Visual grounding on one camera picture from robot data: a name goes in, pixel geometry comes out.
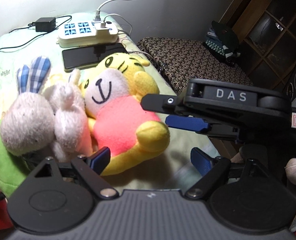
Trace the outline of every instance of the black phone screen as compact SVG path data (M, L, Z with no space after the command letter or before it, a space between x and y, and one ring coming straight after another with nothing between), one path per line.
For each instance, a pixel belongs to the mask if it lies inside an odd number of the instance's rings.
M98 44L63 50L65 71L70 72L74 68L94 67L105 57L116 52L128 53L121 43Z

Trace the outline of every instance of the white wall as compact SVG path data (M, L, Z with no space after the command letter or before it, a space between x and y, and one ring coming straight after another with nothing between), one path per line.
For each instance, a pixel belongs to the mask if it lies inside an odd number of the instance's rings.
M93 12L105 0L0 0L0 36L40 17ZM132 25L132 39L172 37L202 40L212 20L219 20L232 0L113 1L102 7ZM126 23L115 18L121 25Z

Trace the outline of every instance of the black power adapter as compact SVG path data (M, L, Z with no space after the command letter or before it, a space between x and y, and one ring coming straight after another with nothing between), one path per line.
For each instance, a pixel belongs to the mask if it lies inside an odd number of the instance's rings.
M34 22L36 32L47 32L50 33L56 29L56 18L55 17L42 17Z

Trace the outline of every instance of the power strip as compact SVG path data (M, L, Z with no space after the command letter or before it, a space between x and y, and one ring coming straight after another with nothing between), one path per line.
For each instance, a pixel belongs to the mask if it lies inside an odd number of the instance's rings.
M58 29L58 42L62 48L115 43L118 29L112 22L76 22Z

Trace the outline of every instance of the black and beige patterned fabric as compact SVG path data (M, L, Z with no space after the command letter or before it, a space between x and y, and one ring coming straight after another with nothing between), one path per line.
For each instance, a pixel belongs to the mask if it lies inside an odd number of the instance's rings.
M140 40L137 46L154 57L156 62L151 63L177 94L190 78L253 85L238 65L229 67L220 63L202 41L149 37Z

